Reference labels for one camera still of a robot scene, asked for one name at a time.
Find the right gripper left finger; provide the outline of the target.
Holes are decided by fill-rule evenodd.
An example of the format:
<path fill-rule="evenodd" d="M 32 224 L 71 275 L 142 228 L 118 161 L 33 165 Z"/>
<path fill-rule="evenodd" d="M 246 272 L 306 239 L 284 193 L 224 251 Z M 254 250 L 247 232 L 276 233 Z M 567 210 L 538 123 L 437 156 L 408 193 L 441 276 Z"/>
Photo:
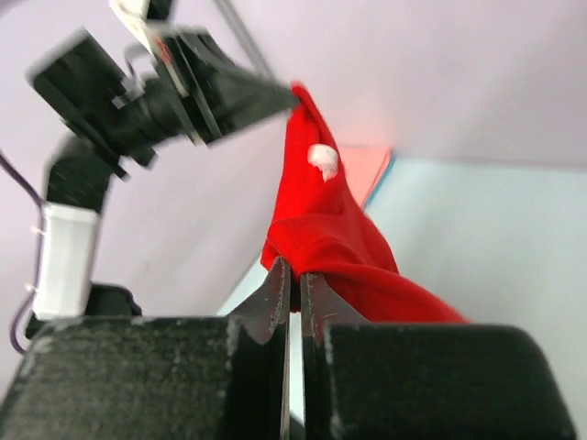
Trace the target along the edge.
<path fill-rule="evenodd" d="M 260 287 L 222 320 L 221 439 L 289 437 L 291 285 L 289 265 L 277 258 Z"/>

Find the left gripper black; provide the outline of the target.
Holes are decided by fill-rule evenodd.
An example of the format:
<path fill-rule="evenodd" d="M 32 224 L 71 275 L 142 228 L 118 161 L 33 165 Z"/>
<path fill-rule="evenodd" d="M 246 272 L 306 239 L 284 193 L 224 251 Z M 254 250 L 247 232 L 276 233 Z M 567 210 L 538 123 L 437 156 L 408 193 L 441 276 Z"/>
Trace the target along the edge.
<path fill-rule="evenodd" d="M 152 30 L 148 42 L 155 75 L 146 96 L 174 137 L 216 142 L 298 105 L 279 82 L 237 68 L 212 36 L 197 30 Z"/>

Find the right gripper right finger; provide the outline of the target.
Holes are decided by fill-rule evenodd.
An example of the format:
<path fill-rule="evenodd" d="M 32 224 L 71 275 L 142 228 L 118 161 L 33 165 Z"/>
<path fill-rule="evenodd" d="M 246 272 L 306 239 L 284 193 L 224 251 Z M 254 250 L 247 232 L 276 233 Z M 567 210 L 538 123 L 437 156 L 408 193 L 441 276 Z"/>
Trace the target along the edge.
<path fill-rule="evenodd" d="M 300 279 L 305 398 L 305 438 L 330 439 L 330 385 L 324 349 L 324 323 L 336 311 L 335 293 L 318 274 Z"/>

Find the red t shirt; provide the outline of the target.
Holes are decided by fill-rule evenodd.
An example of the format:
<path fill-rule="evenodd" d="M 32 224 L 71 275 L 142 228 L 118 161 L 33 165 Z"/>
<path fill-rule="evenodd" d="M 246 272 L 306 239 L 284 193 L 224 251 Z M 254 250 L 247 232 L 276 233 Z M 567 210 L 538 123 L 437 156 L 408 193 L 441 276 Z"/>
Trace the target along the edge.
<path fill-rule="evenodd" d="M 351 194 L 336 142 L 302 84 L 289 118 L 282 177 L 260 262 L 284 258 L 294 276 L 321 273 L 375 323 L 452 323 L 465 318 L 399 273 L 386 239 Z"/>

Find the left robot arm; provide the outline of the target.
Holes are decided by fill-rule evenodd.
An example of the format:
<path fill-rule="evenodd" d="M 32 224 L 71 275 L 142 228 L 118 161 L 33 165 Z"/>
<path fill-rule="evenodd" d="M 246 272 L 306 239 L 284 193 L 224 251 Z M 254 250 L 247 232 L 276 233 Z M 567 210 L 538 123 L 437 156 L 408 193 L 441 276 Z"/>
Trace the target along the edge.
<path fill-rule="evenodd" d="M 290 89 L 234 63 L 206 31 L 156 40 L 154 74 L 122 70 L 88 32 L 77 35 L 29 77 L 71 134 L 46 174 L 39 276 L 26 337 L 48 321 L 84 314 L 139 314 L 127 293 L 90 280 L 108 187 L 124 178 L 120 161 L 146 167 L 155 148 L 177 137 L 213 144 L 296 106 Z"/>

